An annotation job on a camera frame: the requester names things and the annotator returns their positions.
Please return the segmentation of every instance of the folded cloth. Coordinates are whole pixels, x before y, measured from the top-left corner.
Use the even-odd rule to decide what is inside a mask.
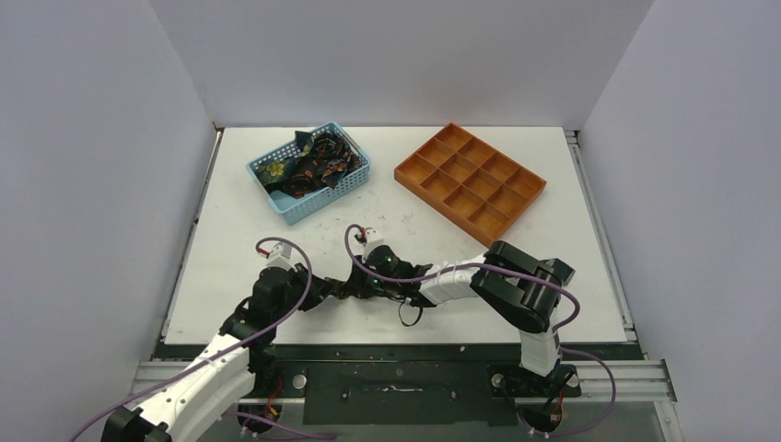
[[[358,155],[336,134],[296,131],[296,146],[298,157],[270,159],[255,171],[267,192],[301,198],[326,186],[333,189],[344,175],[361,167]]]

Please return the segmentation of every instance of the white tabletop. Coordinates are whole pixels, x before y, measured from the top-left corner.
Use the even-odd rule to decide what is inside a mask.
[[[293,226],[285,224],[245,169],[256,157],[290,141],[293,128],[225,130],[187,256],[165,342],[207,343],[239,301],[251,295],[263,267],[255,242],[292,239],[311,258],[314,273],[345,280],[350,260],[343,235],[358,223],[382,232],[404,260],[460,261],[485,247],[393,179],[393,169],[433,136],[437,127],[346,128],[372,159],[367,184]],[[561,128],[467,127],[508,157],[548,181],[542,195],[503,240],[538,259],[560,258],[576,269],[568,286],[582,307],[560,331],[567,343],[625,341],[621,315],[594,227]],[[562,300],[558,317],[572,311]],[[425,310],[403,327],[389,300],[329,298],[282,324],[276,343],[404,344],[517,343],[518,332],[480,298]],[[412,321],[416,308],[402,314]]]

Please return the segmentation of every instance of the blue plastic basket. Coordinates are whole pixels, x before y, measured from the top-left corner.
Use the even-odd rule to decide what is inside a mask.
[[[353,170],[350,174],[345,175],[336,187],[331,189],[326,187],[320,189],[317,192],[309,193],[301,198],[293,198],[285,193],[274,191],[269,194],[268,201],[274,211],[285,219],[285,222],[292,226],[298,221],[306,218],[309,215],[317,212],[326,205],[332,203],[336,199],[342,197],[348,192],[352,191],[356,187],[368,181],[368,169],[371,165],[366,152],[361,149],[353,140],[350,135],[344,130],[342,126],[335,122],[328,122],[312,131],[315,135],[327,132],[329,134],[336,134],[343,141],[350,145],[353,152],[358,154],[361,158],[361,167],[357,170]],[[288,157],[298,157],[301,151],[296,146],[296,141],[293,140],[285,145],[277,147],[271,152],[262,157],[258,157],[247,163],[247,171],[252,176],[252,179],[261,186],[261,189],[265,192],[263,185],[258,180],[258,175],[255,173],[258,167],[266,160],[273,159],[285,159]]]

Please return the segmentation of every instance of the brown wooden tray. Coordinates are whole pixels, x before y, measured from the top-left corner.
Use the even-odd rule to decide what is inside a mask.
[[[486,247],[540,196],[545,180],[450,123],[393,176]]]

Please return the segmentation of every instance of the gray wall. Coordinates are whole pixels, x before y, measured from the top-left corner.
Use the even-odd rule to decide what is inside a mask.
[[[580,128],[652,0],[152,0],[220,125]]]
[[[657,0],[581,143],[689,441],[778,440],[781,3]]]
[[[0,6],[0,440],[127,394],[213,142],[146,0]]]

